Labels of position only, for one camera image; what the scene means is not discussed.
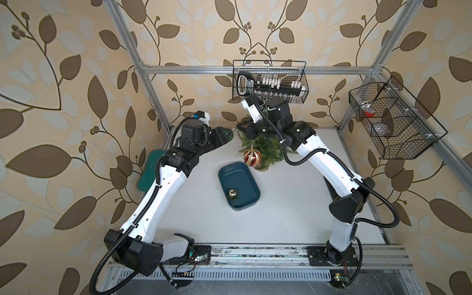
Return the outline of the small green christmas tree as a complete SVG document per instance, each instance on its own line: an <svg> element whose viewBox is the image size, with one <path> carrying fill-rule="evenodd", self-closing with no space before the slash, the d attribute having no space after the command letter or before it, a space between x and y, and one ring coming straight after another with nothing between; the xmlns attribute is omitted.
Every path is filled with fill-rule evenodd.
<svg viewBox="0 0 472 295"><path fill-rule="evenodd" d="M241 131L237 135L242 144L239 153L244 154L253 149L261 155L261 160L255 166L257 171L265 172L271 165L284 161L283 148L276 138L259 136L255 140L249 140Z"/></svg>

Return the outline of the red gold striped ornament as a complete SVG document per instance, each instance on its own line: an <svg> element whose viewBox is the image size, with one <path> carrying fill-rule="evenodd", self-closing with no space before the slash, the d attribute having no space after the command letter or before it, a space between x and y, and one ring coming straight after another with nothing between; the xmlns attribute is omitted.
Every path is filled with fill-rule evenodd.
<svg viewBox="0 0 472 295"><path fill-rule="evenodd" d="M258 150L251 148L243 153L243 161L250 167L259 167L262 162L262 155Z"/></svg>

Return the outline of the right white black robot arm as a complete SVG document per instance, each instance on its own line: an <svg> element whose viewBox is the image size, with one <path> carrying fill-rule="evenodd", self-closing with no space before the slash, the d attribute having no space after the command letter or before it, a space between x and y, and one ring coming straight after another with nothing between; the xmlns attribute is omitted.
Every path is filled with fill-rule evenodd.
<svg viewBox="0 0 472 295"><path fill-rule="evenodd" d="M336 192L336 198L329 204L333 227L322 259L334 266L344 263L361 222L384 229L398 226L400 218L393 204L336 156L308 123L294 121L287 101L272 98L262 102L254 93L250 93L242 105L251 118L238 124L240 131L249 139L260 136L276 138L287 164L299 166L311 163ZM377 222L359 216L370 195L389 208L393 215L391 222Z"/></svg>

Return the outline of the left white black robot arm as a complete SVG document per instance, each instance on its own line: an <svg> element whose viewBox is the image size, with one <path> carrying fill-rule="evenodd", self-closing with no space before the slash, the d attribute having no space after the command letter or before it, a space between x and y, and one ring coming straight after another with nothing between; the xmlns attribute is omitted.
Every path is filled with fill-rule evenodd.
<svg viewBox="0 0 472 295"><path fill-rule="evenodd" d="M103 294L111 295L138 274L151 275L163 269L163 262L191 260L194 239L174 234L168 240L155 240L157 226L172 197L188 179L200 156L228 144L234 137L231 129L209 127L200 119L185 119L171 137L171 146L155 164L154 180L135 212L119 230L110 230L104 237L108 251L94 270L89 292L99 295L100 272L109 259L129 268L132 273Z"/></svg>

